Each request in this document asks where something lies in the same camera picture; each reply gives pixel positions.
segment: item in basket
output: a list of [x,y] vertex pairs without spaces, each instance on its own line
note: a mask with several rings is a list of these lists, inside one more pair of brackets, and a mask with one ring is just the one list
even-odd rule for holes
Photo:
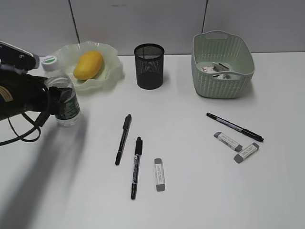
[[103,64],[103,56],[98,51],[90,51],[82,55],[74,69],[73,75],[79,80],[88,80],[99,72]]
[[236,152],[240,152],[243,149],[243,147],[238,142],[234,141],[233,139],[221,132],[217,132],[216,134],[214,134],[214,137],[216,137],[222,143],[225,143],[228,147],[230,147]]
[[234,161],[236,161],[238,164],[246,160],[251,154],[254,154],[259,149],[259,145],[253,142],[251,145],[249,145],[246,149],[244,149],[239,154],[236,154],[234,157]]
[[[214,63],[213,62],[214,67],[203,67],[202,70],[204,73],[216,73],[216,72],[222,72],[222,71],[228,71],[229,68],[225,67],[223,64],[221,63]],[[214,75],[213,78],[217,79],[228,79],[229,76],[227,74],[218,74],[218,75]]]
[[214,69],[217,71],[217,72],[223,72],[223,71],[229,71],[230,69],[226,66],[224,66],[223,64],[221,63],[215,63],[213,62],[213,65],[214,65]]

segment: marker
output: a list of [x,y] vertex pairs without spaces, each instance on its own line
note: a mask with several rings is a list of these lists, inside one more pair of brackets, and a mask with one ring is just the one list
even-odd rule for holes
[[127,138],[128,132],[129,132],[129,127],[130,127],[131,122],[132,122],[132,116],[129,114],[125,118],[125,122],[123,125],[123,134],[122,134],[118,154],[116,155],[116,159],[115,159],[115,164],[117,166],[121,162],[121,158],[122,158],[122,154],[123,154],[123,150],[124,150],[124,146],[125,146],[125,142],[126,142],[126,138]]
[[135,145],[135,153],[134,153],[131,199],[135,199],[135,196],[137,194],[138,175],[139,175],[140,158],[142,155],[142,146],[143,146],[143,141],[141,140],[140,137],[138,137]]
[[252,139],[254,139],[256,141],[259,141],[259,142],[263,142],[264,141],[262,136],[259,136],[259,135],[255,134],[255,133],[251,132],[250,130],[244,129],[244,128],[238,126],[238,125],[230,123],[227,120],[224,120],[224,119],[222,119],[220,117],[215,116],[214,114],[206,113],[206,116],[208,116],[208,117],[210,117],[210,118],[212,118],[212,119],[214,119],[214,120],[216,120],[216,121],[218,121],[218,122],[220,122],[220,123],[222,123],[224,125],[227,125],[228,127],[232,128],[234,130],[237,130],[238,132],[240,132],[240,133],[242,133],[242,134],[244,134],[244,135],[246,135],[246,136],[248,136],[248,137],[250,137],[250,138],[252,138]]

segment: yellow mango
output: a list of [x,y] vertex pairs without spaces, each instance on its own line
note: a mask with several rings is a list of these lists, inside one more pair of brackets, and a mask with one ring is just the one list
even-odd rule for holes
[[85,53],[78,60],[74,69],[74,77],[79,80],[88,80],[93,78],[101,69],[104,58],[98,51]]

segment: basket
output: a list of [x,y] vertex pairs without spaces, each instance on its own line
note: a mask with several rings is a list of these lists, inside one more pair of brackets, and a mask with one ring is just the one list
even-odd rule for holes
[[[228,71],[205,73],[203,67],[219,62]],[[242,38],[223,31],[211,31],[194,36],[192,74],[196,92],[208,98],[233,99],[239,97],[254,74],[252,55]],[[227,74],[228,79],[216,75]]]

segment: bottle label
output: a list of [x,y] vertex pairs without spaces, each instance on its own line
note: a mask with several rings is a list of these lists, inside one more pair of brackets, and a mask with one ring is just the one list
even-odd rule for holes
[[60,120],[68,120],[74,118],[80,112],[76,94],[68,101],[64,102],[60,114],[55,115]]

